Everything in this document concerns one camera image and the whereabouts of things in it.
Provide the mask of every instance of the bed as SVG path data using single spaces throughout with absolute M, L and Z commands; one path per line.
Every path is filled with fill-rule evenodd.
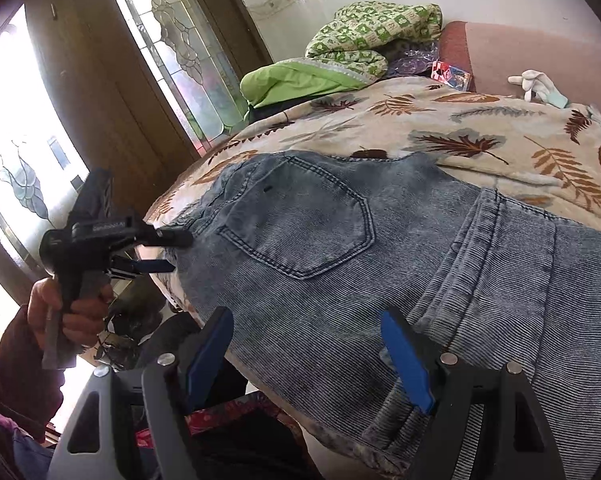
M 560 110 L 518 98 L 458 92 L 412 76 L 378 82 L 356 92 L 321 97 L 247 127 L 183 173 L 147 213 L 155 226 L 175 222 L 202 197 L 222 170 L 258 153 L 308 150 L 351 158 L 398 158 L 427 152 L 452 176 L 498 189 L 601 230 L 601 125 L 584 105 Z M 143 258 L 161 249 L 139 248 Z M 197 321 L 195 304 L 183 293 L 178 273 L 154 276 L 175 305 Z M 369 450 L 353 449 L 324 433 L 263 384 L 231 353 L 228 359 L 253 384 L 331 449 L 355 456 L 385 473 Z

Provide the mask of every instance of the blue clamp jaw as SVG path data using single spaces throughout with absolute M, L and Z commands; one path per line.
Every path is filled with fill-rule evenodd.
M 483 406 L 473 480 L 564 480 L 561 456 L 523 367 L 469 365 L 414 332 L 390 307 L 381 334 L 407 398 L 430 422 L 407 471 L 409 480 L 449 480 L 461 453 L 469 410 Z

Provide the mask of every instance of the stained glass window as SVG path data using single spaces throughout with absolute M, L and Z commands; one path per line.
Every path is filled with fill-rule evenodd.
M 33 280 L 42 234 L 62 227 L 87 168 L 38 72 L 24 7 L 0 36 L 0 241 Z
M 196 0 L 116 1 L 198 152 L 239 132 L 247 102 Z

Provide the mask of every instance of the green patterned cloth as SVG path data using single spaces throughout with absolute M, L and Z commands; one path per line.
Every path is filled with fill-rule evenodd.
M 299 97 L 364 88 L 381 78 L 387 60 L 373 49 L 403 39 L 437 40 L 443 14 L 438 5 L 357 2 L 337 10 L 309 42 L 305 57 L 279 61 L 245 75 L 240 89 L 259 108 Z

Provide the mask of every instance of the black clamp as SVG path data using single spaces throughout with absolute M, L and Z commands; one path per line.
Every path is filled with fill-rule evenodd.
M 132 406 L 144 406 L 162 480 L 210 478 L 184 416 L 199 410 L 233 336 L 231 310 L 218 307 L 199 333 L 145 368 L 95 368 L 63 432 L 48 480 L 144 478 Z
M 410 480 L 451 479 L 473 404 L 483 405 L 472 480 L 564 480 L 543 409 L 516 361 L 500 370 L 469 365 L 414 332 L 396 307 L 381 332 L 410 402 L 432 415 L 407 472 Z

